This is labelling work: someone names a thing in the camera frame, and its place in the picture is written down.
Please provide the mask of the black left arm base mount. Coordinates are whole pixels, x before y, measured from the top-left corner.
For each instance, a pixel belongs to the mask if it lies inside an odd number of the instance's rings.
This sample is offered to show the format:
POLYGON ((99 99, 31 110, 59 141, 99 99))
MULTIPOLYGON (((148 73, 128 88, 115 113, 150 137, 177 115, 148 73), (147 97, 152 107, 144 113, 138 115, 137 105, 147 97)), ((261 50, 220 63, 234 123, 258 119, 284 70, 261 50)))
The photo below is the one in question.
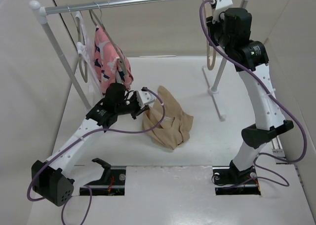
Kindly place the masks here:
POLYGON ((112 166, 106 161, 95 158, 92 162, 102 169, 97 180, 90 181, 87 185, 91 188, 93 196, 124 196, 126 166, 112 166))

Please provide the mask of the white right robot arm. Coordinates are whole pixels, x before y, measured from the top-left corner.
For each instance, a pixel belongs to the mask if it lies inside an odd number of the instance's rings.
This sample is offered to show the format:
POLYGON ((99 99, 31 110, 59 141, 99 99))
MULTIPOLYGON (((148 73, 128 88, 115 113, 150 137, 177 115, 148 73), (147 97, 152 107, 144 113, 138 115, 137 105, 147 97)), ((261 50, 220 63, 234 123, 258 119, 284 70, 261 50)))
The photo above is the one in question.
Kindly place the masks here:
POLYGON ((206 19, 211 40, 234 61, 255 115, 255 123, 242 129, 243 143, 230 162, 228 176, 235 183, 246 177, 267 143, 294 127, 271 99, 274 93, 268 55, 261 42, 250 39, 251 22, 252 15, 244 8, 228 8, 206 19))

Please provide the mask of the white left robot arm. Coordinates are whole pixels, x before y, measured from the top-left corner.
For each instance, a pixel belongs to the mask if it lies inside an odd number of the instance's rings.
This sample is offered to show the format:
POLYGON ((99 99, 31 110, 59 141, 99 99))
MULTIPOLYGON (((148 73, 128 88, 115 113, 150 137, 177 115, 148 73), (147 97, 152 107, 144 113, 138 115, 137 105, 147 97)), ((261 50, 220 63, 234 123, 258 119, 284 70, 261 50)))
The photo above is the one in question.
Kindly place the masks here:
POLYGON ((154 94, 145 87, 133 91, 123 84, 112 83, 70 139, 49 158, 32 165, 27 198, 32 202, 46 199, 60 207, 72 196, 79 195, 81 187, 90 182, 106 183, 110 179, 110 164, 95 157, 88 165, 77 168, 78 161, 100 136, 114 131, 112 125, 119 116, 130 115, 136 119, 154 101, 154 94), (39 195, 38 199, 31 196, 32 191, 39 195))

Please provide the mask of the beige t shirt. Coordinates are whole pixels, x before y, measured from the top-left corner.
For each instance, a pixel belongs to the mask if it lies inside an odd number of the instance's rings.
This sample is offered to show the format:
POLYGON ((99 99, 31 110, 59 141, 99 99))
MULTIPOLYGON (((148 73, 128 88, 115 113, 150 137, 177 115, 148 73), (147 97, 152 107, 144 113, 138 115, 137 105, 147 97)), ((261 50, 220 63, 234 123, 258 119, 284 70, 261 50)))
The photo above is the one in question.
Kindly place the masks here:
POLYGON ((183 111, 180 104, 165 87, 158 87, 158 96, 164 105, 162 106, 158 99, 155 100, 154 105, 143 114, 143 129, 154 127, 162 118, 162 108, 165 108, 162 123, 148 131, 147 134, 155 144, 175 150, 190 139, 194 117, 183 111))

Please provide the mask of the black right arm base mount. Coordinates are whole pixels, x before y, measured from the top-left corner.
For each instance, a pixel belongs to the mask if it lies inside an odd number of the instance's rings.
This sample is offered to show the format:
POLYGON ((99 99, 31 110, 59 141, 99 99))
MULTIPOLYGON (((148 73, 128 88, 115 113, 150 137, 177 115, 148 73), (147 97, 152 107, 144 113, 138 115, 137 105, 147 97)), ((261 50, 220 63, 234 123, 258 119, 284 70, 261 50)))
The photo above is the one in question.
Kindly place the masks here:
POLYGON ((229 166, 213 166, 212 172, 216 195, 261 195, 254 166, 240 172, 231 162, 229 166))

